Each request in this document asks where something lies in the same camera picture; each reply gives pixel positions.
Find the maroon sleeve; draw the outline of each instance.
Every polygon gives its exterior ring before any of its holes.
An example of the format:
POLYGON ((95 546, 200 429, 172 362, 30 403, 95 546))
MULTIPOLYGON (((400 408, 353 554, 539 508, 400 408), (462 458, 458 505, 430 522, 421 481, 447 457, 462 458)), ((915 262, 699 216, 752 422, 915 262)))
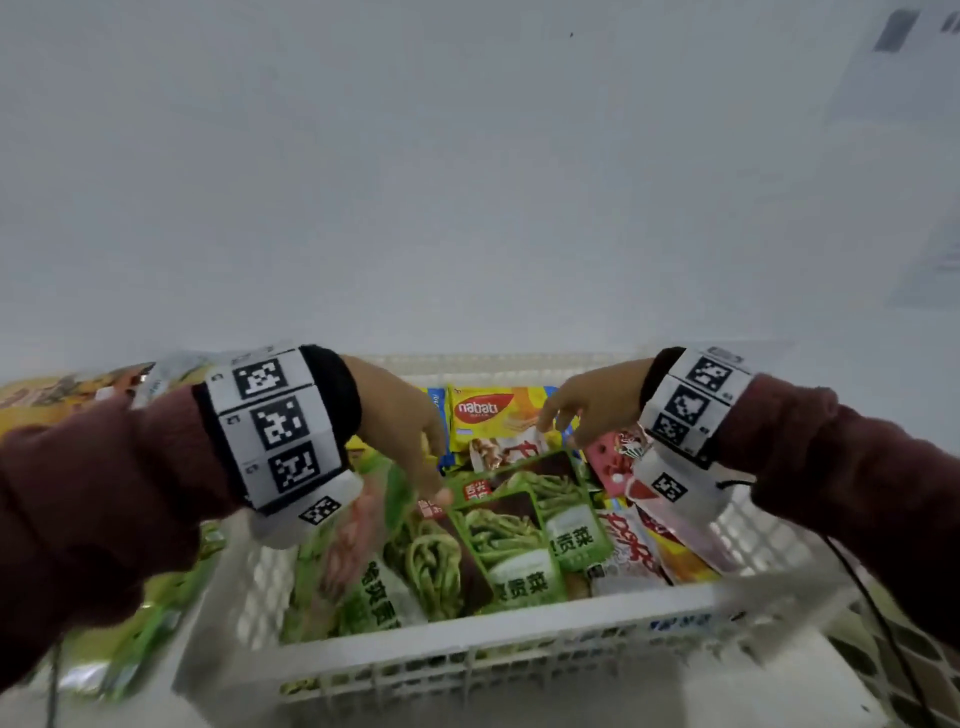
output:
POLYGON ((715 436, 769 513, 835 538, 918 626, 960 648, 960 460, 829 389, 757 376, 715 436))
POLYGON ((126 396, 0 442, 0 690, 75 625, 132 614, 141 584, 188 570, 198 523, 237 510, 190 388, 126 396))

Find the sweater sleeve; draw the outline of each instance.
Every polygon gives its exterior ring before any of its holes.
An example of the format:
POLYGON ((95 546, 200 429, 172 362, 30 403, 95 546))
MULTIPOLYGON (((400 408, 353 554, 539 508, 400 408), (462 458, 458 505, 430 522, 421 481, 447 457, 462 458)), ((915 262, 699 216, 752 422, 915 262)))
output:
POLYGON ((190 388, 124 395, 0 442, 0 690, 66 629, 123 619, 239 507, 190 388))
POLYGON ((960 460, 838 404, 757 376, 715 435, 756 475, 757 507, 848 548, 918 626, 960 648, 949 575, 960 558, 960 460))

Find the white wall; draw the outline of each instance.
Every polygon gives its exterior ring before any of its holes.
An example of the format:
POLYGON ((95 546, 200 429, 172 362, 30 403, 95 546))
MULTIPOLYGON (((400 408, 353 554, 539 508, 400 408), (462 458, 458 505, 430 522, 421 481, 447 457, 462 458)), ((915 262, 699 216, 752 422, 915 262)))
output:
POLYGON ((882 303, 960 146, 824 123, 881 10, 5 0, 0 378, 790 339, 786 375, 955 448, 957 317, 882 303))

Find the hand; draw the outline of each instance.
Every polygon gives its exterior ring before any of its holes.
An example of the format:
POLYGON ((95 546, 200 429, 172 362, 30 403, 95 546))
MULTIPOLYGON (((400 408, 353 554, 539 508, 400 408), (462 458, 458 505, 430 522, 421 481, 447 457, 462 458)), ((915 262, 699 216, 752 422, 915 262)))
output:
POLYGON ((634 425, 640 417, 640 388, 653 359, 613 364, 572 376, 543 405, 537 429, 546 432, 557 421, 563 432, 576 415, 580 426, 567 445, 585 448, 605 432, 634 425))
POLYGON ((360 395, 360 439, 396 462, 421 496, 435 496, 443 481, 437 466, 424 457, 421 443, 425 433, 434 455, 446 450, 444 421, 433 401, 385 369, 353 356, 342 358, 360 395))

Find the basket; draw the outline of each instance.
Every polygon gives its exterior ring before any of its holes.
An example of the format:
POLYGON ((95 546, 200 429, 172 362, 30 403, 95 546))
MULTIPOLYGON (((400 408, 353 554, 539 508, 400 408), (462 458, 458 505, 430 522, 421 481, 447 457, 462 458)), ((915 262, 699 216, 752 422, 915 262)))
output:
MULTIPOLYGON (((489 355, 382 357, 420 386, 560 384, 622 357, 489 355)), ((855 594, 814 534, 758 511, 737 486, 711 525, 740 565, 708 584, 664 587, 314 643, 281 645, 296 550, 254 542, 246 520, 227 523, 229 546, 174 682, 213 726, 276 716, 310 701, 327 722, 385 711, 425 695, 454 695, 554 678, 670 653, 744 650, 763 662, 808 625, 821 626, 855 594)))

